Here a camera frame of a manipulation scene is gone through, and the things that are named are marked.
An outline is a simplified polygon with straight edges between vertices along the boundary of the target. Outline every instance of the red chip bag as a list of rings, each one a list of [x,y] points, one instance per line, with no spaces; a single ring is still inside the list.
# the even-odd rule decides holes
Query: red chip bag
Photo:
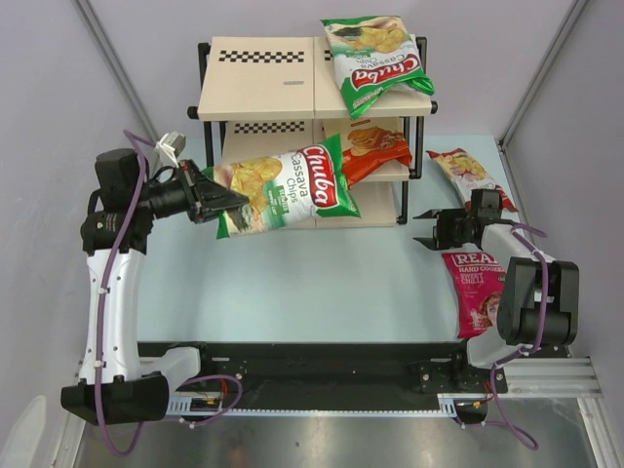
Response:
[[[505,283],[505,270],[491,255],[443,253],[455,282],[459,302],[458,338],[479,336],[496,325],[498,303]]]
[[[410,146],[399,117],[328,119],[323,127],[326,136],[340,134],[342,170],[349,187],[390,161],[407,167],[411,164]]]

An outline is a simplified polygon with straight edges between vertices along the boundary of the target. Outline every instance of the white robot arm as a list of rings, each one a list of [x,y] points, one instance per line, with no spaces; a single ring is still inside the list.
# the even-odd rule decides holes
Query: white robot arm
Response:
[[[578,267],[538,251],[523,237],[518,225],[502,219],[501,214],[502,200],[496,190],[473,190],[469,210],[430,210],[416,217],[437,220],[433,238],[415,239],[428,249],[472,243],[491,254],[507,272],[496,327],[468,340],[468,364],[475,368],[489,369],[514,351],[534,345],[540,328],[544,274],[549,291],[541,345],[565,346],[576,337]]]
[[[215,219],[222,210],[249,203],[247,197],[205,177],[193,161],[178,161],[184,143],[178,133],[158,141],[155,152],[161,167],[142,187],[136,152],[117,149],[97,156],[100,189],[91,197],[80,230],[91,281],[89,334],[79,383],[64,387],[60,396],[66,410],[92,424],[98,423],[97,405],[104,409],[106,424],[162,419],[169,395],[200,372],[200,352],[194,345],[173,347],[148,366],[140,364],[137,350],[138,282],[154,219],[187,213],[199,224]],[[157,175],[164,170],[172,175],[161,182]],[[98,200],[101,211],[96,211]],[[116,242],[118,251],[113,247]],[[110,258],[114,259],[105,285]]]

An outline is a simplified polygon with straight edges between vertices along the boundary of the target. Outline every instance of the white wall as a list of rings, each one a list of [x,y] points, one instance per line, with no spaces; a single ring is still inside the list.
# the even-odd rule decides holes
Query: white wall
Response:
[[[0,450],[44,395],[43,466],[86,342],[95,157],[138,127],[69,0],[4,2],[0,62]]]
[[[581,272],[573,350],[592,357],[624,434],[624,2],[590,2],[509,148],[529,221]]]
[[[322,18],[387,12],[429,39],[440,112],[430,134],[502,136],[571,0],[93,0],[159,132],[201,135],[197,43],[213,36],[323,35]]]

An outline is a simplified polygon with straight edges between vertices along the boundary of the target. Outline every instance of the shelf board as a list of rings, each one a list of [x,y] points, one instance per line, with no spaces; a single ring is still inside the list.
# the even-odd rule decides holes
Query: shelf board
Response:
[[[393,132],[403,132],[399,117],[378,117],[372,118],[371,120],[373,124],[376,123],[383,129],[391,130]],[[324,137],[325,135],[332,136],[340,134],[340,143],[342,145],[342,150],[344,151],[345,149],[351,147],[351,143],[347,139],[347,136],[353,130],[352,124],[353,121],[351,119],[324,120],[321,126],[322,135]],[[367,175],[366,178],[360,180],[358,184],[365,182],[400,182],[409,179],[410,168],[404,166],[398,161],[388,161],[380,168]]]
[[[359,183],[351,189],[362,217],[318,217],[316,227],[387,227],[397,225],[392,182]]]
[[[200,120],[314,118],[313,56],[310,37],[215,37]]]
[[[413,117],[429,115],[431,99],[423,93],[388,91],[367,110],[367,117]],[[314,118],[348,119],[349,113],[338,89],[333,59],[326,37],[314,38]]]
[[[428,96],[390,90],[366,115],[430,113]],[[197,114],[205,122],[349,117],[325,37],[215,37]]]
[[[222,164],[283,154],[314,142],[310,120],[228,122],[226,125]]]

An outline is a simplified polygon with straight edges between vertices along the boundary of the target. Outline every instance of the chip bag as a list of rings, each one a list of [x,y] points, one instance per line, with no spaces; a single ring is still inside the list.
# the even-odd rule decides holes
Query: chip bag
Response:
[[[270,231],[310,217],[360,217],[342,173],[338,135],[279,156],[207,168],[205,174],[250,199],[219,215],[217,239]]]
[[[403,83],[433,95],[418,49],[399,17],[323,19],[335,81],[352,119],[362,116],[390,87]]]
[[[388,161],[397,160],[408,167],[411,164],[410,146],[398,117],[329,119],[323,121],[323,127],[326,135],[340,134],[342,170],[349,186]]]
[[[443,253],[459,302],[458,338],[479,336],[496,325],[505,270],[487,253]]]
[[[479,161],[463,149],[457,148],[449,153],[436,153],[435,151],[427,151],[427,153],[440,165],[448,180],[455,186],[466,208],[470,208],[470,196],[474,189],[495,188],[503,199],[503,209],[510,212],[517,211],[503,188],[486,172]]]

